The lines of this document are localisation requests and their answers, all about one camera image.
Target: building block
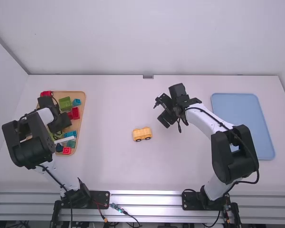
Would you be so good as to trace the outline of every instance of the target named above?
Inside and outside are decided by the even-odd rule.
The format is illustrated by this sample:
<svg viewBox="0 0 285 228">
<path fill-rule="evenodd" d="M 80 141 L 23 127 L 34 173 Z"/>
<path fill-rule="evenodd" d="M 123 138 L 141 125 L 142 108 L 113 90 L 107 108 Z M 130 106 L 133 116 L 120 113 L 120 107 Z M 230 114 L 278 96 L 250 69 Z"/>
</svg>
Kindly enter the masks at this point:
<svg viewBox="0 0 285 228">
<path fill-rule="evenodd" d="M 62 111 L 72 109 L 72 102 L 69 96 L 59 99 L 59 107 Z"/>
<path fill-rule="evenodd" d="M 67 132 L 64 134 L 65 138 L 70 137 L 70 136 L 77 137 L 77 131 L 71 131 L 71 132 Z"/>
<path fill-rule="evenodd" d="M 72 113 L 72 111 L 67 112 L 67 116 L 70 118 L 70 120 L 72 120 L 72 119 L 73 119 L 73 113 Z"/>
<path fill-rule="evenodd" d="M 71 148 L 70 147 L 64 147 L 62 150 L 62 154 L 65 154 L 65 155 L 71 154 Z"/>
<path fill-rule="evenodd" d="M 56 140 L 54 141 L 54 144 L 58 144 L 58 143 L 66 143 L 67 141 L 70 141 L 72 139 L 75 139 L 75 137 L 72 135 L 72 136 L 69 136 L 69 137 L 66 137 L 66 138 L 63 138 L 63 139 L 59 139 L 59 140 Z"/>
<path fill-rule="evenodd" d="M 40 96 L 53 96 L 52 91 L 43 91 L 40 93 Z"/>
<path fill-rule="evenodd" d="M 80 105 L 81 105 L 80 99 L 74 99 L 74 101 L 73 101 L 73 107 L 80 106 Z"/>
<path fill-rule="evenodd" d="M 66 146 L 71 147 L 71 148 L 75 148 L 76 147 L 76 141 L 73 141 L 73 140 L 67 141 Z"/>
<path fill-rule="evenodd" d="M 59 139 L 63 139 L 64 138 L 64 136 L 63 136 L 63 134 L 53 134 L 52 132 L 49 132 L 49 135 L 51 136 L 51 139 L 53 140 L 53 141 L 56 141 L 56 140 L 59 140 Z"/>
<path fill-rule="evenodd" d="M 73 120 L 78 120 L 80 118 L 78 107 L 72 108 L 72 113 L 73 113 Z"/>
<path fill-rule="evenodd" d="M 56 149 L 56 152 L 60 153 L 60 152 L 63 151 L 63 148 L 64 147 L 61 144 L 58 143 L 55 149 Z"/>
</svg>

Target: yellow toy car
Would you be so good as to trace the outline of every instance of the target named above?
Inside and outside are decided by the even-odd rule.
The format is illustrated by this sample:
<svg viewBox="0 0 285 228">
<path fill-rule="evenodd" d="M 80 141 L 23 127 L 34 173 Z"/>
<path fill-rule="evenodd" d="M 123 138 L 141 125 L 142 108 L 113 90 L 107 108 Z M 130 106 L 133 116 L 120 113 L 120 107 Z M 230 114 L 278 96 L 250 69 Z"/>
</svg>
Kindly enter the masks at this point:
<svg viewBox="0 0 285 228">
<path fill-rule="evenodd" d="M 144 127 L 142 129 L 133 130 L 133 140 L 141 141 L 142 139 L 149 140 L 152 138 L 152 132 L 150 127 Z"/>
</svg>

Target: red block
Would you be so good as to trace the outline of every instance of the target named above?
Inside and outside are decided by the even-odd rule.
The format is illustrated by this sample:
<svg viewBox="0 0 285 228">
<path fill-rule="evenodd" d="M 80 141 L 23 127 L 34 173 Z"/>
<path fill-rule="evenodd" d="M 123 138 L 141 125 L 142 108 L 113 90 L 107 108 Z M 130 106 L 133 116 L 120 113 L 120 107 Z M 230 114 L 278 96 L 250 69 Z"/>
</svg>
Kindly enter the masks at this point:
<svg viewBox="0 0 285 228">
<path fill-rule="evenodd" d="M 73 114 L 73 120 L 78 120 L 80 118 L 79 108 L 78 107 L 72 108 L 72 114 Z"/>
<path fill-rule="evenodd" d="M 64 147 L 62 154 L 66 154 L 66 155 L 71 154 L 71 147 Z"/>
<path fill-rule="evenodd" d="M 43 91 L 40 93 L 40 96 L 53 96 L 52 91 Z"/>
<path fill-rule="evenodd" d="M 67 112 L 67 115 L 68 115 L 68 117 L 70 118 L 70 120 L 73 119 L 73 113 L 72 113 L 72 111 L 71 111 L 71 112 Z"/>
</svg>

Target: green block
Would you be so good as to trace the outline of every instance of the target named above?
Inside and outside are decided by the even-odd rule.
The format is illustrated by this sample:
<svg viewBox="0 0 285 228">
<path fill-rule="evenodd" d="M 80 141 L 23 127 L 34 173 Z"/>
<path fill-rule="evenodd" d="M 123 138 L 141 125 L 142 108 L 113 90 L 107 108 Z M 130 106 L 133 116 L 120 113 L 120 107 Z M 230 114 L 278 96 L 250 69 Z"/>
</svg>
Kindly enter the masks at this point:
<svg viewBox="0 0 285 228">
<path fill-rule="evenodd" d="M 53 141 L 59 140 L 59 139 L 63 139 L 63 134 L 53 134 L 52 132 L 48 132 L 49 135 L 51 136 L 51 139 Z"/>
<path fill-rule="evenodd" d="M 71 148 L 75 148 L 76 147 L 76 141 L 67 141 L 67 144 L 66 144 L 67 147 L 71 147 Z"/>
<path fill-rule="evenodd" d="M 69 96 L 59 99 L 59 108 L 62 111 L 67 111 L 72 109 L 72 102 Z"/>
</svg>

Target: toy brick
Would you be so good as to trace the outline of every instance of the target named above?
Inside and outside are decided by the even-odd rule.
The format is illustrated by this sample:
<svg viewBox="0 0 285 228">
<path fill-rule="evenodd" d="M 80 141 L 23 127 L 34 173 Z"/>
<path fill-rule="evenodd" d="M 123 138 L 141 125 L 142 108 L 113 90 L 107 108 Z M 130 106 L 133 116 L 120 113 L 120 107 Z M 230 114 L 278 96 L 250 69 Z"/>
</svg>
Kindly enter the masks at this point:
<svg viewBox="0 0 285 228">
<path fill-rule="evenodd" d="M 49 135 L 53 141 L 64 138 L 63 134 L 53 134 L 52 132 L 49 132 Z"/>
<path fill-rule="evenodd" d="M 40 93 L 40 96 L 52 96 L 52 91 L 43 91 Z"/>
<path fill-rule="evenodd" d="M 59 99 L 59 107 L 62 111 L 72 109 L 72 102 L 69 96 Z"/>
<path fill-rule="evenodd" d="M 66 146 L 71 147 L 71 148 L 75 148 L 76 147 L 76 141 L 73 141 L 73 140 L 67 141 Z"/>
<path fill-rule="evenodd" d="M 80 106 L 80 105 L 81 105 L 80 99 L 74 99 L 73 100 L 73 107 Z"/>
<path fill-rule="evenodd" d="M 70 137 L 70 136 L 77 137 L 77 131 L 71 131 L 71 132 L 64 133 L 65 138 Z"/>
<path fill-rule="evenodd" d="M 63 151 L 63 148 L 64 148 L 64 147 L 63 147 L 61 144 L 58 143 L 58 144 L 56 145 L 56 152 L 58 152 L 58 153 L 62 152 L 62 151 Z"/>
<path fill-rule="evenodd" d="M 72 108 L 72 113 L 73 113 L 73 120 L 78 120 L 80 118 L 78 107 Z"/>
<path fill-rule="evenodd" d="M 73 113 L 72 113 L 72 111 L 67 112 L 67 116 L 70 118 L 70 120 L 72 120 L 72 119 L 73 119 Z"/>
<path fill-rule="evenodd" d="M 70 147 L 64 147 L 62 150 L 62 154 L 71 154 L 71 148 Z"/>
</svg>

